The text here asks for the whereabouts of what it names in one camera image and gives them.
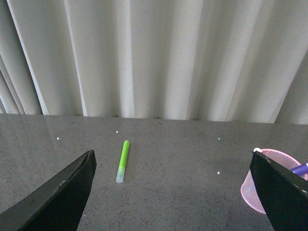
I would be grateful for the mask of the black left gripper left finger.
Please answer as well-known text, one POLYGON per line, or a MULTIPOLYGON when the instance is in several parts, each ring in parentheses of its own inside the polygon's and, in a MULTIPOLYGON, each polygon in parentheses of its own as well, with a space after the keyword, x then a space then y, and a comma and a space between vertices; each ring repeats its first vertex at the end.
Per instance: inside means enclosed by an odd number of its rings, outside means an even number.
POLYGON ((89 198, 96 170, 87 151, 26 198, 0 215, 2 231, 75 231, 89 198))

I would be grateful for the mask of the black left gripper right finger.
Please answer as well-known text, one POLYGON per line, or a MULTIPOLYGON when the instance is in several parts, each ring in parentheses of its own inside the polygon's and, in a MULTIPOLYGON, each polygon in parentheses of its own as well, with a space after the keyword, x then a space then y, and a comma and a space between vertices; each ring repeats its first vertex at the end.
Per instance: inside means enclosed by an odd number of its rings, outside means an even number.
POLYGON ((250 171, 259 200, 275 231, 308 229, 308 181, 261 152, 250 171))

